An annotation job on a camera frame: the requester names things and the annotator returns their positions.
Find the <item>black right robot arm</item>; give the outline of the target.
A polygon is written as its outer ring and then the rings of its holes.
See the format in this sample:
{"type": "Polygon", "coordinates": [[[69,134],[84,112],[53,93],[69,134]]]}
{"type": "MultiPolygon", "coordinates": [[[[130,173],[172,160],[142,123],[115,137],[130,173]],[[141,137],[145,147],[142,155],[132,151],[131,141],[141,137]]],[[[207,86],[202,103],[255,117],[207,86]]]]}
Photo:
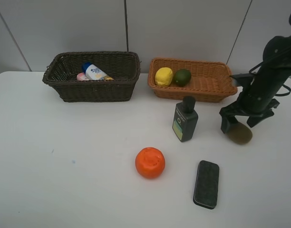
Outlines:
{"type": "Polygon", "coordinates": [[[233,82],[242,87],[237,100],[220,110],[221,130],[228,133],[237,123],[237,116],[247,116],[254,127],[274,115],[279,102],[279,89],[291,76],[291,36],[275,36],[266,45],[263,61],[248,73],[232,75],[233,82]]]}

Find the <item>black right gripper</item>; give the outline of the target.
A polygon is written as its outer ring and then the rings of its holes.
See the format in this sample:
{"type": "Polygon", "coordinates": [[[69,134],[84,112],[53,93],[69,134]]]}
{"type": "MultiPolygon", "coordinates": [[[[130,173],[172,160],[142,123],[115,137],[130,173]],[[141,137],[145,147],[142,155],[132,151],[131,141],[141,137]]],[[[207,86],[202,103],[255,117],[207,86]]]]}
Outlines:
{"type": "Polygon", "coordinates": [[[219,114],[222,117],[221,131],[223,133],[228,133],[232,127],[238,124],[235,116],[247,116],[247,124],[249,127],[253,128],[261,121],[274,116],[273,109],[279,106],[279,102],[276,99],[272,99],[267,107],[260,112],[247,111],[243,109],[237,101],[231,103],[230,105],[221,108],[219,114]]]}

